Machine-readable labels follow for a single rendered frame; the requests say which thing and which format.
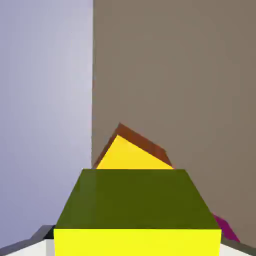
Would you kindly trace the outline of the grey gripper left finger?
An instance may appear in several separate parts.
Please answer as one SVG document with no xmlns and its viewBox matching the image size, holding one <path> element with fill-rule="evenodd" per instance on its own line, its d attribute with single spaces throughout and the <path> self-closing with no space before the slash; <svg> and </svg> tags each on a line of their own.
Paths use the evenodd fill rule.
<svg viewBox="0 0 256 256">
<path fill-rule="evenodd" d="M 42 225 L 29 239 L 5 246 L 0 256 L 55 256 L 55 225 Z"/>
</svg>

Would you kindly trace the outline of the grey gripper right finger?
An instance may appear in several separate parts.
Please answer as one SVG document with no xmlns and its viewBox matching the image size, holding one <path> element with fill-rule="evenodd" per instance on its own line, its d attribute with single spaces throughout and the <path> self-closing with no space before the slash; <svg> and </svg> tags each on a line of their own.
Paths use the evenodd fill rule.
<svg viewBox="0 0 256 256">
<path fill-rule="evenodd" d="M 222 236 L 219 256 L 256 256 L 256 248 Z"/>
</svg>

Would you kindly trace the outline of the small yellow cube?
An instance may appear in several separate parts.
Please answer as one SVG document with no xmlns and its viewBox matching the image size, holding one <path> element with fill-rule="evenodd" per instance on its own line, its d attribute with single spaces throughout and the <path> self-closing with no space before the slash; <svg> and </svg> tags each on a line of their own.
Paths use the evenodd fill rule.
<svg viewBox="0 0 256 256">
<path fill-rule="evenodd" d="M 84 169 L 55 256 L 219 256 L 222 231 L 183 169 Z"/>
</svg>

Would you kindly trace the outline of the small magenta cube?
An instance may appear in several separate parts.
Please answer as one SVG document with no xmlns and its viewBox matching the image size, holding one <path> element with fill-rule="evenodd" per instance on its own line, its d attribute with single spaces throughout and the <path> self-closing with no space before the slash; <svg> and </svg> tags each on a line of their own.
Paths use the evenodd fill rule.
<svg viewBox="0 0 256 256">
<path fill-rule="evenodd" d="M 222 234 L 226 239 L 240 242 L 237 235 L 235 234 L 235 232 L 232 230 L 231 226 L 225 219 L 223 219 L 215 214 L 213 214 L 213 217 L 215 218 L 216 222 L 218 223 L 219 227 L 221 228 Z"/>
</svg>

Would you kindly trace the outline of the small orange cube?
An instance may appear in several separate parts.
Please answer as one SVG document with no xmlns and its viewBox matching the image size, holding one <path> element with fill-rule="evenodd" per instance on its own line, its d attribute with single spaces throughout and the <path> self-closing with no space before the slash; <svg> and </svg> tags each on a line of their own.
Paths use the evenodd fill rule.
<svg viewBox="0 0 256 256">
<path fill-rule="evenodd" d="M 172 169 L 159 145 L 119 123 L 95 161 L 93 169 Z"/>
</svg>

